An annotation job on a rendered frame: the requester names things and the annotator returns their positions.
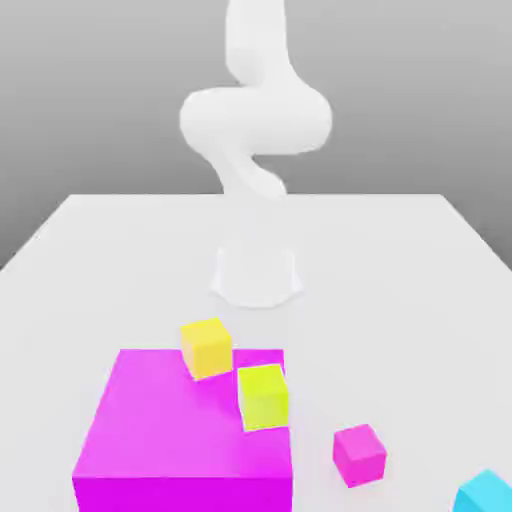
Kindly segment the small yellow cube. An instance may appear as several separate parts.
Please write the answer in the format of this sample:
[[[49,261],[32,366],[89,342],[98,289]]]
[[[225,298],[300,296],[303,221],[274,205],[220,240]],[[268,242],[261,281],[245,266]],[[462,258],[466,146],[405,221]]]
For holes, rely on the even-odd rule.
[[[232,338],[218,317],[182,326],[180,343],[184,362],[195,381],[232,371]]]

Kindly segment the small lime cube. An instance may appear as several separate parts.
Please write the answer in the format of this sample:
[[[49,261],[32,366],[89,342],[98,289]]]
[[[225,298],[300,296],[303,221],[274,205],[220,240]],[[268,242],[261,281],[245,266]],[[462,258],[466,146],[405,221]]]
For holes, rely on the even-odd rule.
[[[288,426],[289,393],[280,364],[238,368],[237,391],[245,432]]]

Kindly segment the small pink cube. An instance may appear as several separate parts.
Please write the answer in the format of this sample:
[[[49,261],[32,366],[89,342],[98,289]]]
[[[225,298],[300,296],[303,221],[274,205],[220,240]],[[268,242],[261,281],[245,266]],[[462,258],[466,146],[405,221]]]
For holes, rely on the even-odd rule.
[[[387,451],[369,424],[334,433],[333,462],[348,488],[381,480]]]

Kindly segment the small cyan cube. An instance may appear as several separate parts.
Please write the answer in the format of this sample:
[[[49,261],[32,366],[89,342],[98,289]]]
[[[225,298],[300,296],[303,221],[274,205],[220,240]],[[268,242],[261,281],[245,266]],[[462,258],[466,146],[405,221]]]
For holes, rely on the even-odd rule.
[[[512,487],[484,470],[459,487],[452,512],[512,512]]]

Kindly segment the large magenta box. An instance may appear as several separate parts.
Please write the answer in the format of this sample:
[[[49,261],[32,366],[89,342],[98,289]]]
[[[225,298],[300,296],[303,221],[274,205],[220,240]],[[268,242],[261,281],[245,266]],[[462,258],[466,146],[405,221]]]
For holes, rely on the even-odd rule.
[[[292,512],[290,432],[246,432],[237,375],[123,349],[72,473],[79,512]]]

